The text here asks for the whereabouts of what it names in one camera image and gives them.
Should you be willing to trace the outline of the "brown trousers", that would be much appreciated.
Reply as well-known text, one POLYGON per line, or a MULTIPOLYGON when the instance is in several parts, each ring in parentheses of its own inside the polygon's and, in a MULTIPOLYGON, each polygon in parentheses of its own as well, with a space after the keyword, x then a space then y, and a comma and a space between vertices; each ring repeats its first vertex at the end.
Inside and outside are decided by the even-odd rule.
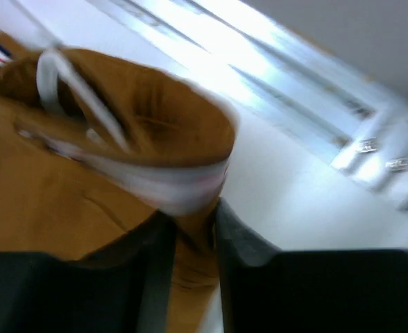
POLYGON ((163 71, 0 33, 0 252, 77 261, 161 213, 176 227, 164 332, 198 331, 236 131, 163 71))

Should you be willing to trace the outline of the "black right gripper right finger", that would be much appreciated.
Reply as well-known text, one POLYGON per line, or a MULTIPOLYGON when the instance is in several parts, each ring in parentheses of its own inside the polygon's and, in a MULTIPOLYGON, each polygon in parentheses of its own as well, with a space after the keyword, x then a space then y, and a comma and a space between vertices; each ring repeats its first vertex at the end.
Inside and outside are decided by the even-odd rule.
POLYGON ((408 249, 285 251, 214 219, 225 332, 408 332, 408 249))

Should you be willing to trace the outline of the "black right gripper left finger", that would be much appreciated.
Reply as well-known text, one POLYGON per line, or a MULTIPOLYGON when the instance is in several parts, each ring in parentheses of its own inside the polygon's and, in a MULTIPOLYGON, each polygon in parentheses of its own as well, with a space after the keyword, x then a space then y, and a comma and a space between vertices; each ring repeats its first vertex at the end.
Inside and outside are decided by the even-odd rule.
POLYGON ((0 252, 0 332, 164 332, 175 247, 156 213, 77 261, 0 252))

